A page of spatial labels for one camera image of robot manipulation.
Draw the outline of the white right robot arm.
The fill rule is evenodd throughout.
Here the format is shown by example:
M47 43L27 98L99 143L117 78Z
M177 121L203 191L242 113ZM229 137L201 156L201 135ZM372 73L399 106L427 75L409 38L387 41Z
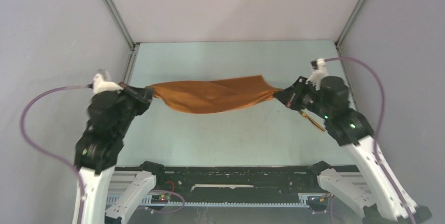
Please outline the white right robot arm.
M350 106L349 89L341 77L329 75L325 59L311 63L308 78L299 77L274 98L295 111L310 111L350 156L368 189L343 178L326 162L309 168L305 177L311 191L324 189L353 209L363 223L424 223L432 216L404 190L377 143L377 133L365 116Z

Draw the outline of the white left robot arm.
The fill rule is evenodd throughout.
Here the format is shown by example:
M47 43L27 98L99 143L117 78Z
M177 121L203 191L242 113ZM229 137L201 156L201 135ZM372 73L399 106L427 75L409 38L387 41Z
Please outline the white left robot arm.
M166 184L164 174L141 171L110 207L107 195L123 139L134 118L150 106L153 90L111 81L99 70L91 84L87 127L75 146L74 167L79 175L73 223L127 223L151 190Z

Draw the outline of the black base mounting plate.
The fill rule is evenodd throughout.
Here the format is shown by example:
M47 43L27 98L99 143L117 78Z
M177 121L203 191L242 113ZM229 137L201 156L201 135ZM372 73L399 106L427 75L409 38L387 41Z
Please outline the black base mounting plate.
M187 206L298 206L327 194L307 166L165 166L156 175L154 188L180 194Z

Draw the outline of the orange cloth napkin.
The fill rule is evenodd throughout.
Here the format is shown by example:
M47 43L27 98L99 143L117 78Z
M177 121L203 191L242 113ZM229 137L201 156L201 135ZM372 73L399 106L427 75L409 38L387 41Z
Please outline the orange cloth napkin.
M269 85L262 75L215 81L172 81L150 85L154 97L169 108L191 114L211 114L243 109L273 99L281 88Z

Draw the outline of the gold knife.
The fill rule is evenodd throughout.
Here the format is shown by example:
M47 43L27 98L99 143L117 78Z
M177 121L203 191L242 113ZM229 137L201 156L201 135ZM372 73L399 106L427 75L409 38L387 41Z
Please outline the gold knife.
M323 126L321 126L319 123L317 123L316 120L312 119L306 112L304 112L303 110L299 110L299 113L302 117L307 119L318 130L320 130L322 132L326 132L326 129Z

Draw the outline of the aluminium frame rail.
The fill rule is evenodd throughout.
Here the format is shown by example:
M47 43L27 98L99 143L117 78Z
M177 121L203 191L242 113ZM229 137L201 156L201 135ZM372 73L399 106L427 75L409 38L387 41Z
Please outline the aluminium frame rail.
M156 189L158 193L143 196L142 208L278 207L320 212L328 207L328 192L304 172L168 171Z

